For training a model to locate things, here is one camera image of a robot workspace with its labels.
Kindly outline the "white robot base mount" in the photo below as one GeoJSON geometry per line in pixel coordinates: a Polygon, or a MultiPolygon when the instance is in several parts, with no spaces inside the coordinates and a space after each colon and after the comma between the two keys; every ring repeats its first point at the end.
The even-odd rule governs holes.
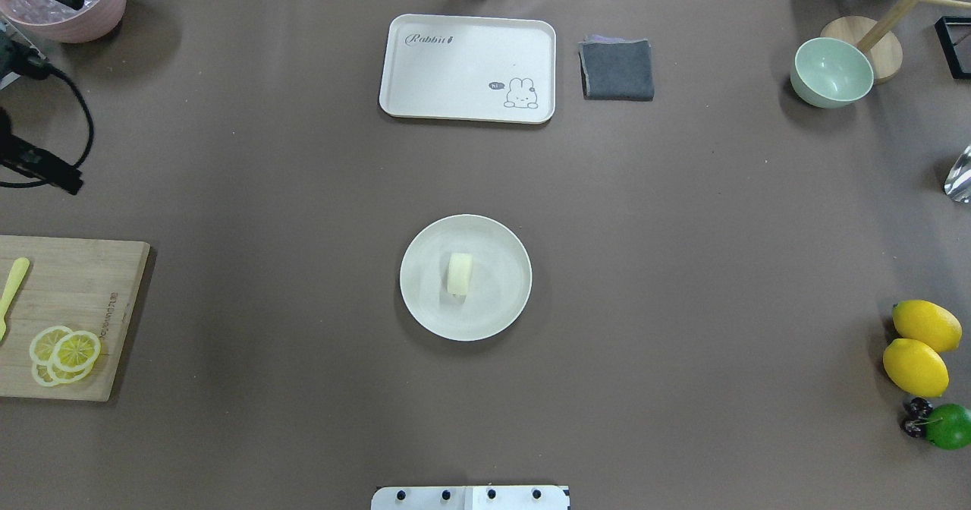
{"type": "Polygon", "coordinates": [[[567,486],[384,486],[371,509],[570,509],[567,486]]]}

